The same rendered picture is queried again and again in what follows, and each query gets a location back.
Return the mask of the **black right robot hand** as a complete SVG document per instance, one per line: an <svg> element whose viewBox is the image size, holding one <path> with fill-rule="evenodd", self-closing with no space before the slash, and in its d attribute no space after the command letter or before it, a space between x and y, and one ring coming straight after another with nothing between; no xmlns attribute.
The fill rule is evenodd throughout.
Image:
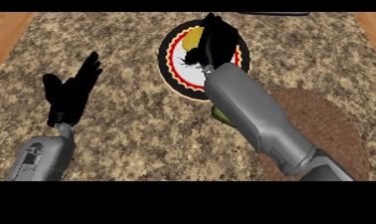
<svg viewBox="0 0 376 224"><path fill-rule="evenodd" d="M220 16L208 13L201 21L204 27L198 46L193 47L183 58L188 66L213 66L216 69L229 63L238 45L238 30L222 20Z"/></svg>

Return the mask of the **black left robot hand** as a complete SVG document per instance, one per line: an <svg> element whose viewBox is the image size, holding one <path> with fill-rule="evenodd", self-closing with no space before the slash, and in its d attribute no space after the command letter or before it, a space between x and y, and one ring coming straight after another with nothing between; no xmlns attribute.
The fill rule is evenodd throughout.
<svg viewBox="0 0 376 224"><path fill-rule="evenodd" d="M48 126L55 127L59 123L76 125L80 122L90 92L104 71L101 65L99 54L93 52L77 76L67 82L53 74L43 76L46 100L50 104Z"/></svg>

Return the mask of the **yellow lemon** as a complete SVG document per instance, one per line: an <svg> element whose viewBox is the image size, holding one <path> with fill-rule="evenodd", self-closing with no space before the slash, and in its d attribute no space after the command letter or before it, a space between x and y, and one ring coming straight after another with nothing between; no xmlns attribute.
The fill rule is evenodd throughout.
<svg viewBox="0 0 376 224"><path fill-rule="evenodd" d="M186 51L198 47L202 31L202 26L196 26L188 30L186 36L183 37L183 48Z"/></svg>

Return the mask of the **round black red white placemat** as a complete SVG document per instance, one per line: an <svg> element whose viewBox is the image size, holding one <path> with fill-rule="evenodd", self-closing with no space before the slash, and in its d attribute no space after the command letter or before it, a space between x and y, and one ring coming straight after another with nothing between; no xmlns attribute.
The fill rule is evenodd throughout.
<svg viewBox="0 0 376 224"><path fill-rule="evenodd" d="M160 71L165 83L182 97L192 101L207 102L204 93L204 73L199 65L188 66L185 58L186 37L199 28L201 20L192 20L174 27L167 34L158 53Z"/></svg>

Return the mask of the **brown round plate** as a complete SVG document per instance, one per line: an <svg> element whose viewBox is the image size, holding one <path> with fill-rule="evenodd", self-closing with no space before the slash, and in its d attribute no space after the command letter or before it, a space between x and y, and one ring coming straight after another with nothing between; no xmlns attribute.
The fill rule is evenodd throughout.
<svg viewBox="0 0 376 224"><path fill-rule="evenodd" d="M272 94L294 126L337 159L357 180L369 179L370 164L360 132L335 103L303 89L283 89Z"/></svg>

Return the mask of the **dark flat appliance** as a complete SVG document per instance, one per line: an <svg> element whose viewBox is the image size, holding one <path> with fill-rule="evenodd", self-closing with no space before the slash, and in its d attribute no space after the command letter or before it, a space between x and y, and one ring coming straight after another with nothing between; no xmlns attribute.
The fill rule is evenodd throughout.
<svg viewBox="0 0 376 224"><path fill-rule="evenodd" d="M307 16L310 12L236 12L245 15L264 15L264 16Z"/></svg>

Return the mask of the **green round fruit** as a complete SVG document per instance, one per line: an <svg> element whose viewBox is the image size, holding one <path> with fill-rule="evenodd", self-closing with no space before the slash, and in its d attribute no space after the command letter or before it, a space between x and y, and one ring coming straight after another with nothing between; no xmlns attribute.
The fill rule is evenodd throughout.
<svg viewBox="0 0 376 224"><path fill-rule="evenodd" d="M229 118L226 117L224 113L220 111L217 107L211 108L211 115L219 121L233 126L233 123L230 122Z"/></svg>

